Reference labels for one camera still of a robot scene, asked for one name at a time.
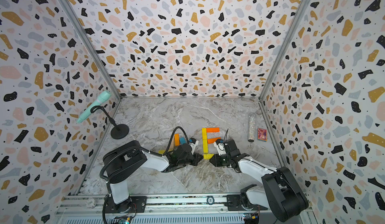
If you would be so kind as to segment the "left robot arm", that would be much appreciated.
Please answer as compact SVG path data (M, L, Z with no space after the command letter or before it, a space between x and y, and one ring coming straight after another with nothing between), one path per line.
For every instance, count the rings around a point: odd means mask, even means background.
M197 166L204 158L195 152L198 143L197 139L191 138L176 150L158 154L134 140L104 155L99 176L106 182L113 203L120 205L130 198L127 179L141 167L169 173L188 165Z

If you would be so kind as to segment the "orange block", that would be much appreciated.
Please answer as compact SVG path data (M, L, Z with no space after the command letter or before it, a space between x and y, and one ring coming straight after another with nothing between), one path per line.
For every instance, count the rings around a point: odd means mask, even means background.
M207 133L218 133L220 132L220 128L206 128Z

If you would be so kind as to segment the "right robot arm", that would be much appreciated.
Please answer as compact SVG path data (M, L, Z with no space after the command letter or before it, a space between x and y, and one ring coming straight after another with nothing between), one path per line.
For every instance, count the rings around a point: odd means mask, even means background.
M250 155L241 153L234 140L215 141L217 154L210 163L215 167L228 167L237 173L246 174L259 183L251 184L240 190L239 194L228 195L225 206L230 211L256 211L248 220L256 220L260 207L270 209L275 218L286 222L309 208L309 201L292 172L286 167L269 167L254 160Z

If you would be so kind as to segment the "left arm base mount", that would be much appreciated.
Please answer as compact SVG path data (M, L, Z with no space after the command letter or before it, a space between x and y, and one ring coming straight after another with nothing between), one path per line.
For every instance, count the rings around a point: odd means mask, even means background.
M120 204L116 204L112 197L108 197L105 207L102 208L105 214L138 214L144 213L146 207L146 196L133 196Z

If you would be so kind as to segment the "teal block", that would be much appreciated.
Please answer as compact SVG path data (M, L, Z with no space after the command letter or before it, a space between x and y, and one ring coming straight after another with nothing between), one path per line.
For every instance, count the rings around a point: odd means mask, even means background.
M186 144L186 140L185 140L185 138L183 138L183 137L180 137L180 139L179 139L179 143L180 143L180 145L182 145L182 144Z

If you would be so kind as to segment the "yellow block top vertical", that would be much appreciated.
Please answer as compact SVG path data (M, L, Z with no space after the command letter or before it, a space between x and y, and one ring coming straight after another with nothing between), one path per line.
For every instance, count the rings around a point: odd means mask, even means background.
M204 154L204 159L211 159L213 154Z

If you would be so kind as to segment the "orange block diagonal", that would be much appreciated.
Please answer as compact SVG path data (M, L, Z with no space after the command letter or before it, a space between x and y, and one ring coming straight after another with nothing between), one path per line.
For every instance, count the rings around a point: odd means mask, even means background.
M208 142L208 144L213 144L213 143L215 143L219 139L220 138L211 138L211 139L208 139L207 142Z

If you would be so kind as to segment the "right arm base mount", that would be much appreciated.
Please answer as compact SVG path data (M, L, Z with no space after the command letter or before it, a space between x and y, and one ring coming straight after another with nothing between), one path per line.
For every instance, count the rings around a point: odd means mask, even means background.
M244 194L230 194L226 196L225 206L229 211L266 211L264 206L251 204Z

